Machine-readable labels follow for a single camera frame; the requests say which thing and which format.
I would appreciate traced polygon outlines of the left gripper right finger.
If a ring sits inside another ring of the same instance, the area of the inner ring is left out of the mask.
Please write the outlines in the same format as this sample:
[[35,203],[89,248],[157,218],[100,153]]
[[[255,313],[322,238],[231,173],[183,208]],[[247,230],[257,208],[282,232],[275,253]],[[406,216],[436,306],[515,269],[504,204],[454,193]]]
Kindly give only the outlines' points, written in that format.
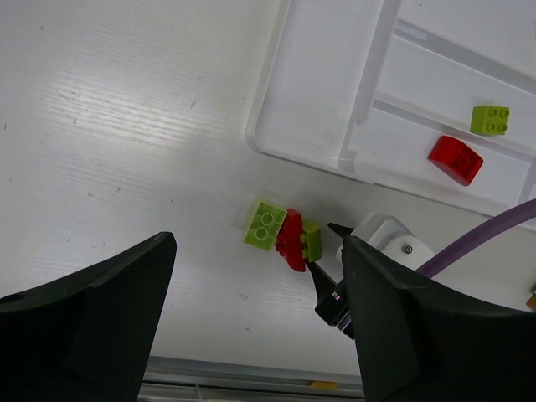
[[532,401],[535,316],[467,296],[356,237],[343,276],[368,401]]

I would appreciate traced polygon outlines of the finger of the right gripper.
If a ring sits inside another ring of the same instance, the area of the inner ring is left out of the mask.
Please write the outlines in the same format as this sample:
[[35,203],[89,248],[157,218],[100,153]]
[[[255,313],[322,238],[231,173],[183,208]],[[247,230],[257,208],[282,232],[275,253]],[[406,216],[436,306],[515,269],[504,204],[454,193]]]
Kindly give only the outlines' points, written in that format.
[[348,300],[346,282],[334,281],[316,262],[307,262],[317,293],[315,313],[330,327],[348,325]]
[[345,240],[347,237],[353,236],[354,228],[349,228],[340,224],[328,223],[328,228],[334,232],[342,240]]

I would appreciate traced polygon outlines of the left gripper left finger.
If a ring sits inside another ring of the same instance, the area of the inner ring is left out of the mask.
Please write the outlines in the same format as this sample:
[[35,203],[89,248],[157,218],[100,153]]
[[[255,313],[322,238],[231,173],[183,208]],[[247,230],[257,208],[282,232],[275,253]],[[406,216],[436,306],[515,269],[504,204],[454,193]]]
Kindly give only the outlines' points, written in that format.
[[173,273],[160,232],[1,299],[3,401],[135,401]]

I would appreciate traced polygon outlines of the small green lego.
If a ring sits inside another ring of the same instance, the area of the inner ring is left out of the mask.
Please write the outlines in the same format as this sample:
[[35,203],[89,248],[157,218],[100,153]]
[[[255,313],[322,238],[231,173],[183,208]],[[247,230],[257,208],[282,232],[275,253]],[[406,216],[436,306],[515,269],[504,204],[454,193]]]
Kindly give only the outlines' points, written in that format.
[[322,237],[320,225],[311,219],[301,222],[300,241],[301,256],[308,262],[316,262],[322,258]]

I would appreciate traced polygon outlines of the red curved lego piece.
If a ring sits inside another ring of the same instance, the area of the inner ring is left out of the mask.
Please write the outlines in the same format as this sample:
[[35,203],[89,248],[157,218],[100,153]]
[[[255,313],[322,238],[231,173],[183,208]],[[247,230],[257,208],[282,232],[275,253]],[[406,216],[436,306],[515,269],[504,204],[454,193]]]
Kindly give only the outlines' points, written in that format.
[[276,251],[296,272],[306,271],[307,237],[302,230],[301,214],[290,208],[276,238]]

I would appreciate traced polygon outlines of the red sloped lego brick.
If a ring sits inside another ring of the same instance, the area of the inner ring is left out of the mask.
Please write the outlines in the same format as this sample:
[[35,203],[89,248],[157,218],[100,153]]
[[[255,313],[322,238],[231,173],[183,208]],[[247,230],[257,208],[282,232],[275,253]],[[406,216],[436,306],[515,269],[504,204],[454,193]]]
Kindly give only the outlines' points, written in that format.
[[469,186],[484,164],[484,159],[465,142],[449,136],[437,140],[428,160],[462,186]]

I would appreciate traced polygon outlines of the small green lego brick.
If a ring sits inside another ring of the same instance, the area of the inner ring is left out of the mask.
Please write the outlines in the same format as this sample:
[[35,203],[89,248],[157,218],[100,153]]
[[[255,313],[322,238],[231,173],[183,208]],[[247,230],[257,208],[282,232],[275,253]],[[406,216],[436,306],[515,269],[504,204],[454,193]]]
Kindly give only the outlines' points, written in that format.
[[510,110],[506,106],[475,106],[470,132],[482,136],[502,136],[508,129]]

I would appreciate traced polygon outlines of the orange lego brick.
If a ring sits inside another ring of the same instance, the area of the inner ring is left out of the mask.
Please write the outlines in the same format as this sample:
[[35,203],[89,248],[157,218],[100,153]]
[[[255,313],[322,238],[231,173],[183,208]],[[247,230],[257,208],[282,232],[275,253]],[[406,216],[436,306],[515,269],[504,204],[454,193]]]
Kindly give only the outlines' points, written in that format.
[[526,306],[531,312],[536,312],[536,285],[533,285],[530,291],[531,296],[526,301]]

